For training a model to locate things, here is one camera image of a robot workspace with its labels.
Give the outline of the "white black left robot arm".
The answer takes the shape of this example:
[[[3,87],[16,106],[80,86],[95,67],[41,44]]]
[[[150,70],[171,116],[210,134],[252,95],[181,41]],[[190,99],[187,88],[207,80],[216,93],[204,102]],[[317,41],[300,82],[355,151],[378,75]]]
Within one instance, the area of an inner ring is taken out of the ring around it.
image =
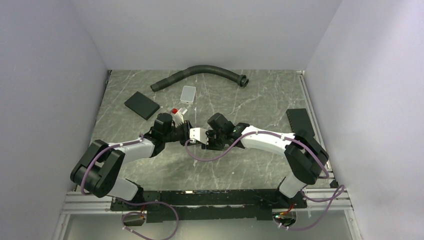
[[[136,139],[107,143],[93,141],[70,173],[70,180],[80,186],[83,194],[98,198],[112,196],[123,199],[131,210],[144,203],[144,189],[139,184],[119,177],[123,164],[149,159],[162,152],[167,143],[189,140],[192,125],[189,120],[177,122],[170,113],[160,113],[149,131]]]

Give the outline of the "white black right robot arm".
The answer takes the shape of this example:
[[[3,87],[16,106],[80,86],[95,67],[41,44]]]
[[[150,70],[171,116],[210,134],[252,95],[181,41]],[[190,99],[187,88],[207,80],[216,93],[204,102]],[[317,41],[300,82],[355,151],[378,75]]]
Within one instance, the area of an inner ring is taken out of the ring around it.
[[[204,150],[221,151],[226,146],[241,149],[257,149],[286,158],[290,172],[283,178],[275,194],[276,203],[289,207],[298,192],[307,185],[314,185],[324,173],[329,160],[328,153],[305,129],[291,133],[273,132],[239,122],[233,124],[221,113],[209,118]]]

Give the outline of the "black flat rectangular box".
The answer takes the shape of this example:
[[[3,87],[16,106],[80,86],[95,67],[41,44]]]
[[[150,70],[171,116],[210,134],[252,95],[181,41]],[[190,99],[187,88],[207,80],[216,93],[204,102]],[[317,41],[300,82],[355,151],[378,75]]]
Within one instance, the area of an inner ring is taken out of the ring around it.
[[[146,121],[160,109],[160,105],[158,103],[154,102],[139,91],[135,92],[129,99],[127,99],[124,102],[124,105]]]

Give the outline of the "clear white plastic case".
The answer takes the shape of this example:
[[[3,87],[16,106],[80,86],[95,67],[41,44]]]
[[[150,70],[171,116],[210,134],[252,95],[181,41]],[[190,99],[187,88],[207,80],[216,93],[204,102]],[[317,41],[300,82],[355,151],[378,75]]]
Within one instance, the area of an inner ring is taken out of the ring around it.
[[[183,103],[183,104],[192,105],[195,102],[195,99],[196,99],[196,92],[197,92],[196,87],[185,85],[182,88],[182,92],[181,92],[181,96],[180,96],[180,102]]]

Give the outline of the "black mounting base rail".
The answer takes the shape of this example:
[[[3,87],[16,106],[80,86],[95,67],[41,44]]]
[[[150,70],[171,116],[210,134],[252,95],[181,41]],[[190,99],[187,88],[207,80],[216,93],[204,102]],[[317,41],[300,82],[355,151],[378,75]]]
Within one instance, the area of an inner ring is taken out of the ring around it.
[[[113,199],[113,212],[146,211],[148,223],[175,220],[256,219],[271,220],[279,210],[305,209],[307,202],[300,192],[293,198],[275,189],[231,190],[146,190],[144,201],[132,204]]]

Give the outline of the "aluminium frame rail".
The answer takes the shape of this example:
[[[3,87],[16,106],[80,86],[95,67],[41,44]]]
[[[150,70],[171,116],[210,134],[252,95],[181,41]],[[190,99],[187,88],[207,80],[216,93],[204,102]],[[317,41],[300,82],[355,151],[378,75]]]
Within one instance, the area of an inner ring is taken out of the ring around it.
[[[111,213],[112,198],[105,196],[98,198],[93,195],[83,195],[80,192],[70,191],[66,194],[61,214],[109,214]]]

